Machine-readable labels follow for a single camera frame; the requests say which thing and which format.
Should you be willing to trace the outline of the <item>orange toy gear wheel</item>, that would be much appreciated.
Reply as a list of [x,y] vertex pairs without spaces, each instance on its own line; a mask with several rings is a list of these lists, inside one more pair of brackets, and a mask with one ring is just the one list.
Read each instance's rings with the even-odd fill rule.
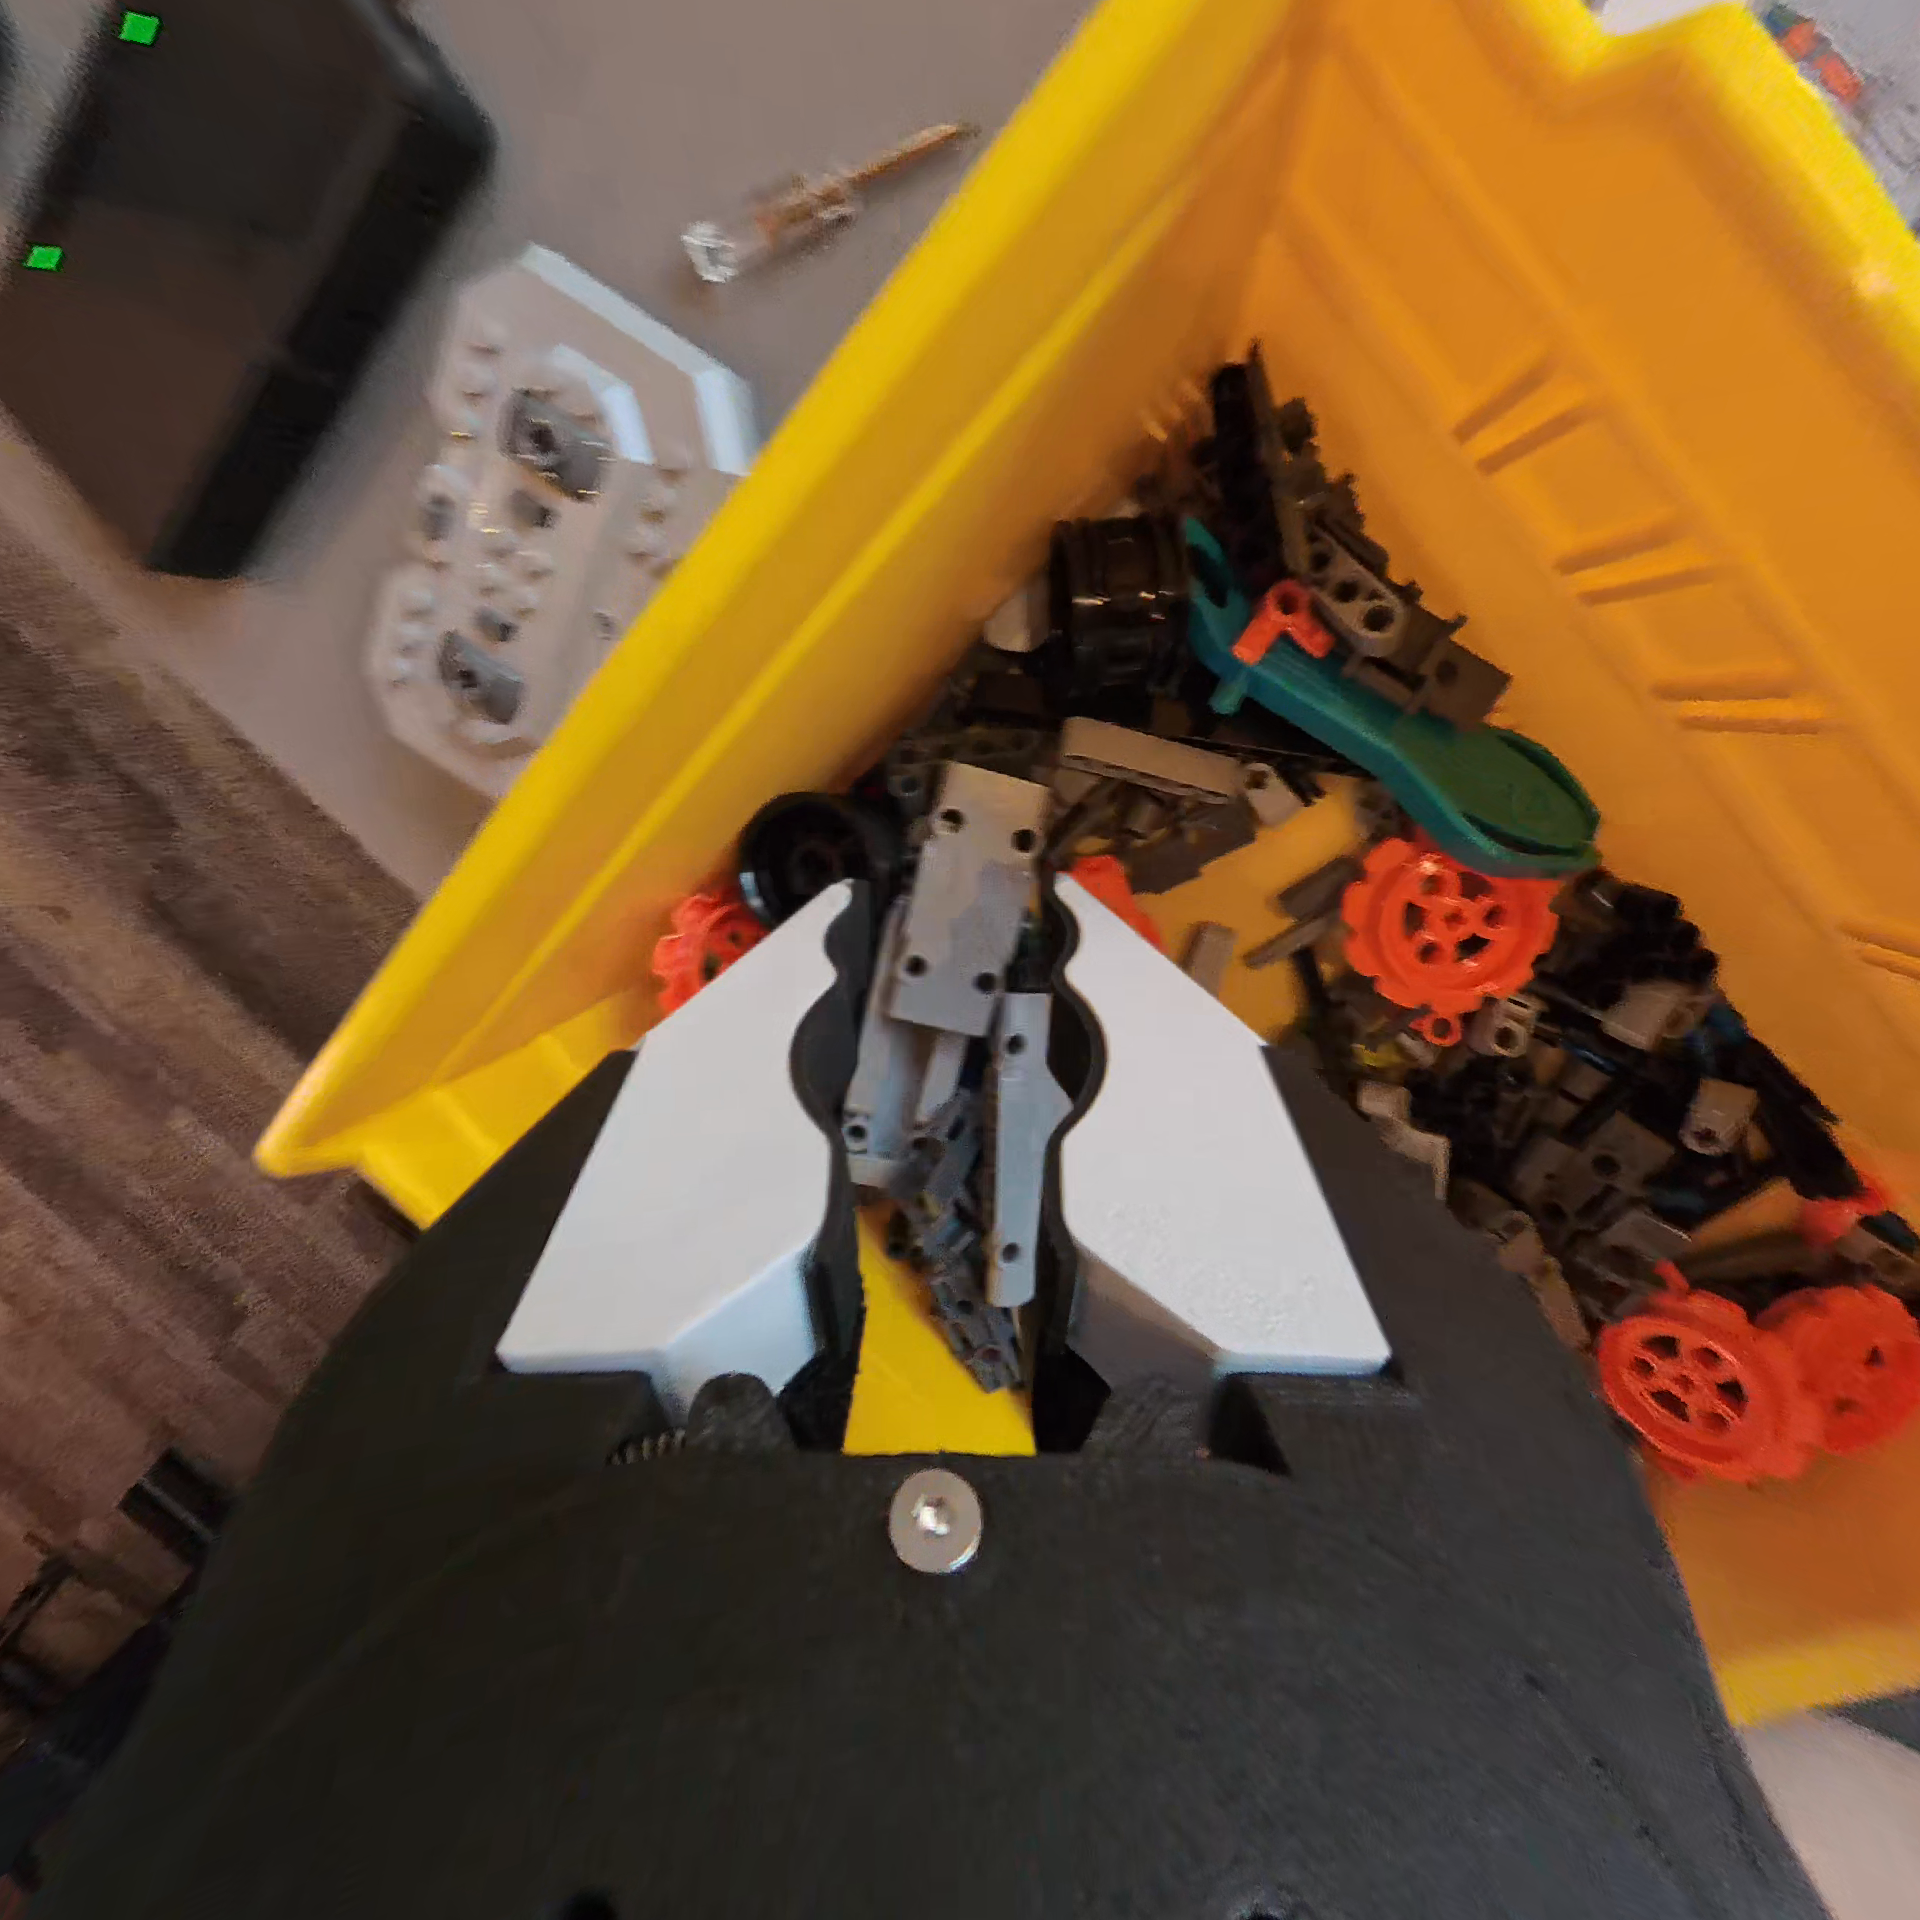
[[1798,1477],[1817,1411],[1785,1336],[1718,1293],[1667,1288],[1596,1340],[1601,1391],[1677,1479]]
[[1158,952],[1166,944],[1154,919],[1140,907],[1133,885],[1118,855],[1082,855],[1069,864],[1066,876],[1077,881],[1091,899],[1099,901],[1130,929],[1143,937]]
[[1487,1000],[1522,992],[1557,934],[1551,877],[1487,876],[1421,836],[1387,836],[1340,901],[1341,950],[1412,1030],[1452,1046]]
[[1858,1455],[1914,1420],[1917,1328],[1884,1286],[1802,1286],[1770,1304],[1759,1328],[1788,1347],[1822,1451]]
[[675,1015],[763,937],[763,921],[734,885],[682,899],[652,948],[659,1015]]

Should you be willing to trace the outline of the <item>narrow grey toy strip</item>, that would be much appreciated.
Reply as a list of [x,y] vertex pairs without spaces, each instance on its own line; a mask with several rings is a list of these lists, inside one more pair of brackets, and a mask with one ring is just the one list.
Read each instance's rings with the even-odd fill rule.
[[988,1070],[988,1300],[1029,1304],[1037,1288],[1049,1141],[1073,1101],[1049,1070],[1052,997],[1011,992],[999,1004]]

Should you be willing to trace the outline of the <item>pile of toy building parts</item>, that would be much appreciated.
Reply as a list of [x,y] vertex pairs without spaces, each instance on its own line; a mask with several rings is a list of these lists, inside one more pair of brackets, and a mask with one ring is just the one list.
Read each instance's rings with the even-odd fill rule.
[[[1601,862],[1557,880],[1557,934],[1532,980],[1484,1004],[1452,1046],[1348,968],[1337,909],[1365,855],[1387,836],[1434,838],[1294,727],[1212,711],[1213,679],[1187,641],[1183,516],[1218,540],[1253,607],[1278,580],[1311,592],[1345,679],[1458,729],[1501,727],[1507,671],[1393,561],[1354,473],[1329,465],[1311,405],[1278,393],[1251,341],[1177,417],[1135,504],[1053,525],[1031,596],[1006,609],[1029,652],[982,632],[924,718],[836,793],[903,827],[843,1101],[849,1163],[974,1382],[1020,1396],[1036,1448],[1066,1448],[1033,1433],[1036,1297],[988,1300],[982,1188],[999,1005],[1049,993],[1044,889],[1085,855],[1121,857],[1166,955],[1213,997],[1294,979],[1279,1037],[1303,1043],[1381,1145],[1495,1244],[1591,1372],[1598,1334],[1667,1288],[1718,1293],[1759,1323],[1789,1291],[1877,1284],[1915,1321],[1914,1225],[1839,1141],[1830,1103],[1729,1000],[1677,895]],[[950,760],[1052,797],[980,1037],[885,1009]]]

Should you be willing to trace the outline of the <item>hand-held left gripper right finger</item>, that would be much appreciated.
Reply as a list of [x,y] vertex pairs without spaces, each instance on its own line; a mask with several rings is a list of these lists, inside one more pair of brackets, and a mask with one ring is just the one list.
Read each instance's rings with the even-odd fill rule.
[[1393,1349],[1269,1044],[1084,880],[1044,889],[1052,1071],[1031,1326],[1041,1448],[1123,1391],[1377,1381]]

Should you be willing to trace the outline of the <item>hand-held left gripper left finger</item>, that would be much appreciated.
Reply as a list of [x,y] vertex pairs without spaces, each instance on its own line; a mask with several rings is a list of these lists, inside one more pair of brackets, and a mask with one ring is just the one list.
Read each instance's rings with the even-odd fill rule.
[[642,1375],[675,1424],[758,1381],[845,1444],[866,1319],[843,1101],[874,889],[823,886],[634,1049],[497,1344],[514,1375]]

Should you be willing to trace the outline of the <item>grey toy plate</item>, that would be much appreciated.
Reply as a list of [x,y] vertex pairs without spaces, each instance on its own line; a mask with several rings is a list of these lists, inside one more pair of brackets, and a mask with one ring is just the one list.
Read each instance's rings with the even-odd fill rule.
[[1046,838],[1049,789],[950,760],[906,899],[885,1009],[980,1037],[1015,959]]

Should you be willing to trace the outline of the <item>black toy wheel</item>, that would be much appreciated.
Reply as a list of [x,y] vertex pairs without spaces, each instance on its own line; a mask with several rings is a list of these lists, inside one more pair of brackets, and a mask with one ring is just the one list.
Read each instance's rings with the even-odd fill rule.
[[868,907],[890,904],[906,855],[898,815],[860,796],[790,790],[746,823],[734,872],[743,902],[763,927],[790,921],[838,881],[866,891]]

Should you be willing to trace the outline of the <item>black device with green lights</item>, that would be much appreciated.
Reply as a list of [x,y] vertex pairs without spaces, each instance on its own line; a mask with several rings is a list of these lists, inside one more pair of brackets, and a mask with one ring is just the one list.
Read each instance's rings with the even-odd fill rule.
[[145,568],[241,576],[491,152],[403,4],[99,4],[5,269],[7,416]]

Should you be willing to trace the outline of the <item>yellow storage bin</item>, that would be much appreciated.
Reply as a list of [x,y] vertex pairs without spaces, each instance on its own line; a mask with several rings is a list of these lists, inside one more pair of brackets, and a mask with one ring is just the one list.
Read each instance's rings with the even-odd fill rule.
[[1915,240],[1740,7],[1107,4],[258,1141],[442,1215],[1262,345],[1915,1219]]

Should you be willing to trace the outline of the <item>small orange toy connector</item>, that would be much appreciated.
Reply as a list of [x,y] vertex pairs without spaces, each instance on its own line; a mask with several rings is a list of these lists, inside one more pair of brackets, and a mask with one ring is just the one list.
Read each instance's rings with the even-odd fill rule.
[[1297,580],[1278,580],[1265,592],[1233,645],[1233,657],[1257,665],[1283,639],[1316,661],[1326,661],[1334,648],[1333,630],[1316,614],[1311,592]]

